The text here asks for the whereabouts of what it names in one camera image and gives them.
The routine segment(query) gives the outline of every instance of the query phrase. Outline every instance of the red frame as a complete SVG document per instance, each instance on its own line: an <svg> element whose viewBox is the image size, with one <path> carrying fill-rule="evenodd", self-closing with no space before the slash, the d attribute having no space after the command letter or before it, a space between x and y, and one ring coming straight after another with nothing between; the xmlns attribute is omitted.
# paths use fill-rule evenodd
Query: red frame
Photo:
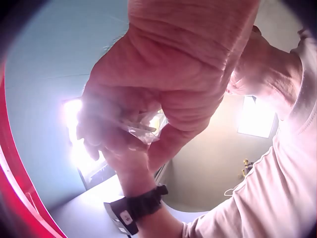
<svg viewBox="0 0 317 238"><path fill-rule="evenodd" d="M34 238L67 238L43 205L16 149L6 107L4 64L0 66L0 191L6 206Z"/></svg>

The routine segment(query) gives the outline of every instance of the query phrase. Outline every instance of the light fixture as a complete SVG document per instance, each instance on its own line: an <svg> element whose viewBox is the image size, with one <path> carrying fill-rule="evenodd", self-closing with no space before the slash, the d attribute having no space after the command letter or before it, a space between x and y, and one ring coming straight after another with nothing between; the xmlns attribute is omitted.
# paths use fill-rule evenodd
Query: light fixture
<svg viewBox="0 0 317 238"><path fill-rule="evenodd" d="M238 133L268 138L275 112L263 101L245 96Z"/></svg>

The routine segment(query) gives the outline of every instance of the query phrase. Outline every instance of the blue wall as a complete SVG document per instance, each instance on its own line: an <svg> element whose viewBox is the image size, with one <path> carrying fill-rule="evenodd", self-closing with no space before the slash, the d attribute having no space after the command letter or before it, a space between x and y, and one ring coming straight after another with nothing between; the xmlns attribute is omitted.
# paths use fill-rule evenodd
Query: blue wall
<svg viewBox="0 0 317 238"><path fill-rule="evenodd" d="M61 103L81 95L104 47L128 28L126 0L56 0L8 55L6 100L22 162L48 209L85 191L70 160Z"/></svg>

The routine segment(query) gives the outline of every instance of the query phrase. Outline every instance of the white shirt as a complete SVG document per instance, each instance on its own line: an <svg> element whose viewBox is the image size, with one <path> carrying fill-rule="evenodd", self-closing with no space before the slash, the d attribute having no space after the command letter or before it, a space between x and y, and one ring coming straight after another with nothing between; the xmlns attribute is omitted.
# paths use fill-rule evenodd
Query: white shirt
<svg viewBox="0 0 317 238"><path fill-rule="evenodd" d="M293 51L303 65L301 89L273 146L230 199L184 224L183 238L297 238L316 223L316 43L302 39Z"/></svg>

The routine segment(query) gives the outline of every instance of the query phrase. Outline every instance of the black wristband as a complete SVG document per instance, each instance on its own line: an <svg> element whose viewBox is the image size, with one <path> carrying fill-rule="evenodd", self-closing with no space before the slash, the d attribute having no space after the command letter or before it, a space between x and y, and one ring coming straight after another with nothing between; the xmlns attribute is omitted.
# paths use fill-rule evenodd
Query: black wristband
<svg viewBox="0 0 317 238"><path fill-rule="evenodd" d="M127 197L129 214L134 221L143 216L155 213L161 208L162 195L168 194L165 185L157 186L155 189L137 197Z"/></svg>

